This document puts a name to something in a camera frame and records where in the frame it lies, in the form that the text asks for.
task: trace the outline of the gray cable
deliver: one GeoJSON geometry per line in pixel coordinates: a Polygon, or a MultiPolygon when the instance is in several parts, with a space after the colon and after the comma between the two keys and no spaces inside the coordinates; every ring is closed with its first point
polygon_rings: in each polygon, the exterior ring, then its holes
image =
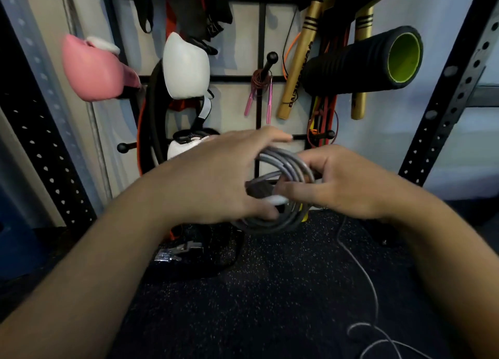
{"type": "Polygon", "coordinates": [[[371,277],[369,277],[369,275],[367,274],[367,272],[364,269],[364,267],[362,267],[362,265],[360,264],[360,262],[352,254],[352,252],[345,246],[345,244],[343,244],[343,242],[340,241],[340,233],[343,230],[343,227],[344,227],[344,225],[346,223],[346,219],[347,219],[347,217],[344,216],[343,217],[343,221],[341,222],[340,227],[338,228],[338,232],[336,233],[336,242],[341,246],[342,249],[344,249],[348,253],[348,255],[350,255],[350,257],[353,259],[353,261],[358,265],[358,267],[360,268],[360,270],[362,271],[362,273],[365,275],[367,281],[369,282],[369,285],[371,286],[371,290],[373,291],[373,296],[374,296],[374,321],[372,323],[369,323],[369,322],[357,322],[357,323],[351,324],[349,327],[347,327],[346,334],[347,334],[347,336],[350,337],[350,332],[354,328],[356,328],[358,326],[369,326],[369,327],[373,328],[374,330],[379,331],[380,333],[382,333],[385,336],[385,338],[386,338],[386,339],[379,339],[379,340],[371,343],[369,346],[367,346],[362,351],[362,353],[360,354],[359,359],[363,359],[364,356],[365,356],[365,354],[367,354],[367,352],[369,352],[369,350],[371,350],[373,347],[375,347],[379,343],[386,343],[386,342],[390,343],[393,346],[393,348],[394,348],[394,350],[395,350],[395,352],[397,354],[397,358],[398,359],[402,359],[402,355],[400,355],[400,351],[397,348],[397,344],[400,345],[400,346],[406,347],[406,348],[408,348],[410,350],[413,350],[415,353],[419,354],[420,356],[422,356],[422,357],[424,357],[426,359],[432,359],[430,356],[424,354],[423,352],[421,352],[420,350],[415,349],[412,346],[409,346],[408,344],[392,340],[387,333],[385,333],[382,329],[380,329],[377,326],[377,324],[378,324],[378,315],[379,315],[379,303],[378,303],[378,294],[376,293],[376,288],[374,287],[374,284],[373,284],[373,282],[371,280],[371,277]]]}
{"type": "MultiPolygon", "coordinates": [[[[258,159],[276,167],[278,171],[250,180],[246,183],[246,187],[279,175],[285,175],[292,182],[315,182],[315,177],[307,164],[298,155],[288,150],[269,146],[259,154],[258,159]]],[[[284,206],[284,212],[280,213],[279,218],[275,221],[246,218],[234,221],[233,225],[248,233],[278,233],[284,230],[293,230],[302,222],[309,209],[309,204],[298,204],[290,201],[284,206]]]]}
{"type": "MultiPolygon", "coordinates": [[[[66,14],[67,26],[69,28],[69,33],[76,36],[76,11],[72,0],[62,0],[64,6],[64,12],[66,14]]],[[[111,192],[111,184],[109,183],[109,175],[107,173],[106,160],[104,159],[104,152],[102,151],[102,143],[100,141],[99,129],[97,127],[97,119],[95,118],[95,110],[92,103],[85,102],[87,107],[87,114],[90,120],[90,129],[92,131],[92,138],[95,143],[95,149],[97,151],[97,159],[99,161],[100,173],[102,176],[102,182],[104,184],[104,192],[106,193],[107,201],[113,199],[113,193],[111,192]]]]}

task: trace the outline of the speckled black floor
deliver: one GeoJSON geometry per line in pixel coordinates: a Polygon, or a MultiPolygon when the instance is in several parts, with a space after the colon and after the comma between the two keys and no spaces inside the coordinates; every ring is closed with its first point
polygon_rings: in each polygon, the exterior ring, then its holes
{"type": "MultiPolygon", "coordinates": [[[[374,303],[333,239],[339,223],[337,214],[315,211],[295,232],[246,236],[236,263],[211,278],[171,282],[156,268],[141,282],[109,358],[358,357],[380,337],[369,330],[356,341],[346,336],[348,325],[371,321],[374,303]]],[[[382,248],[356,220],[341,240],[376,286],[379,327],[435,359],[450,358],[407,250],[382,248]]],[[[381,344],[366,359],[392,357],[381,344]]]]}

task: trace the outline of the hole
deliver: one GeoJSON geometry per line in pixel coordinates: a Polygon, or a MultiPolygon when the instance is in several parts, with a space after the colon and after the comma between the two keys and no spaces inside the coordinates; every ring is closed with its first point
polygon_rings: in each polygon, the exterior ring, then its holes
{"type": "Polygon", "coordinates": [[[396,83],[405,83],[414,77],[421,63],[421,43],[412,33],[396,38],[388,53],[388,74],[396,83]]]}
{"type": "Polygon", "coordinates": [[[427,120],[433,120],[436,116],[438,116],[438,112],[437,111],[434,111],[434,110],[431,110],[431,111],[427,111],[425,113],[425,118],[427,120]]]}
{"type": "Polygon", "coordinates": [[[458,73],[458,69],[459,67],[458,66],[447,66],[445,69],[444,69],[444,76],[446,78],[449,78],[451,76],[454,76],[455,74],[458,73]]]}

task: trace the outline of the white wall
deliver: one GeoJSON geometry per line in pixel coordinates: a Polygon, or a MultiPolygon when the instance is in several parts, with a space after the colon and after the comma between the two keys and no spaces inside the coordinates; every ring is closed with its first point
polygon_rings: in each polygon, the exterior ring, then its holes
{"type": "MultiPolygon", "coordinates": [[[[471,1],[383,0],[376,5],[374,34],[401,25],[416,27],[424,43],[423,63],[417,78],[407,88],[369,94],[366,116],[361,121],[350,119],[350,95],[341,95],[337,105],[340,119],[337,143],[352,148],[391,171],[398,171],[471,1]]],[[[75,2],[85,35],[97,35],[111,40],[102,0],[75,2]]],[[[164,44],[164,0],[154,0],[155,21],[152,34],[145,34],[140,29],[132,0],[114,0],[114,4],[130,65],[139,74],[150,75],[164,44]]],[[[210,58],[212,74],[250,75],[257,65],[258,6],[232,3],[231,8],[234,14],[233,24],[224,25],[225,30],[211,42],[220,52],[216,57],[210,58]]],[[[281,56],[292,14],[292,6],[268,6],[265,52],[273,50],[281,56]]],[[[42,31],[50,28],[53,35],[61,36],[64,30],[60,23],[55,27],[55,23],[50,19],[39,20],[39,23],[42,31]]],[[[299,31],[300,25],[301,22],[295,22],[290,40],[299,31]]],[[[54,52],[53,60],[57,62],[60,57],[53,41],[56,40],[47,39],[46,44],[52,47],[52,50],[50,47],[49,50],[54,52]]],[[[280,62],[273,67],[273,72],[275,75],[281,75],[280,62]]],[[[58,71],[57,74],[63,83],[71,110],[75,110],[75,129],[81,135],[81,144],[88,156],[92,175],[99,183],[97,161],[89,139],[90,130],[87,128],[88,119],[80,112],[80,108],[84,110],[84,105],[79,105],[72,91],[65,86],[63,73],[58,71]]],[[[277,111],[283,88],[283,85],[274,85],[274,113],[277,111]]],[[[249,85],[212,84],[211,90],[215,94],[215,100],[212,114],[207,121],[208,126],[221,132],[254,128],[255,105],[250,116],[243,116],[250,91],[249,85]]],[[[272,125],[290,133],[304,133],[309,107],[310,97],[301,91],[290,119],[282,121],[272,118],[272,125]]],[[[129,103],[126,101],[97,103],[96,109],[112,190],[113,194],[117,195],[138,177],[135,151],[119,154],[115,149],[120,142],[134,142],[136,128],[129,103]]],[[[498,130],[493,124],[497,121],[496,117],[499,117],[496,113],[486,110],[465,112],[428,178],[428,189],[443,198],[473,197],[483,193],[478,187],[470,189],[460,187],[459,184],[481,182],[483,178],[489,178],[496,173],[499,152],[490,141],[490,137],[494,137],[498,130]]],[[[181,127],[188,127],[192,117],[189,112],[180,116],[170,115],[167,121],[170,134],[181,127]]],[[[303,143],[293,143],[288,147],[297,151],[303,147],[303,143]]],[[[499,185],[494,188],[489,184],[486,191],[488,194],[494,194],[499,191],[499,185]]]]}

